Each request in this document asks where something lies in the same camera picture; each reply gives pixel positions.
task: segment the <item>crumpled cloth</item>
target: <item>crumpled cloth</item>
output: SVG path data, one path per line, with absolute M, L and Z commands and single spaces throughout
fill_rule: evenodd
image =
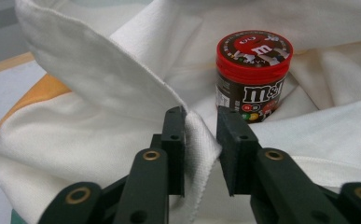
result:
M 0 127 L 0 186 L 28 223 L 72 183 L 126 175 L 177 105 L 188 111 L 187 183 L 170 223 L 253 222 L 216 164 L 215 46 L 242 30 L 295 49 L 279 109 L 251 125 L 260 144 L 288 152 L 316 184 L 361 181 L 361 1 L 16 3 L 36 61 L 71 90 Z

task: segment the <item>yellow surface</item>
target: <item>yellow surface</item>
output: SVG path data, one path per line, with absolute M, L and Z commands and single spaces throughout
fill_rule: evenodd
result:
M 49 74 L 44 75 L 0 120 L 0 127 L 17 110 L 27 105 L 50 100 L 67 92 L 70 90 L 56 77 Z

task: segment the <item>gray wall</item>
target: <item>gray wall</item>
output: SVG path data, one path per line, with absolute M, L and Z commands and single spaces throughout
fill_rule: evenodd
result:
M 28 51 L 14 5 L 14 0 L 0 0 L 0 61 Z

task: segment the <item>red plastic cap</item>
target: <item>red plastic cap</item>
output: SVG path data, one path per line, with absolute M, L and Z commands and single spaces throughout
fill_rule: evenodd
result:
M 241 31 L 217 45 L 217 69 L 221 75 L 243 84 L 272 83 L 284 77 L 293 47 L 284 37 L 266 31 Z

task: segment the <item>m&m's container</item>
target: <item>m&m's container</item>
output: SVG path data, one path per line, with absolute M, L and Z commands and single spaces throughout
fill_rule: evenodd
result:
M 248 123 L 261 122 L 276 108 L 293 48 L 266 31 L 241 31 L 217 45 L 216 104 L 239 111 Z

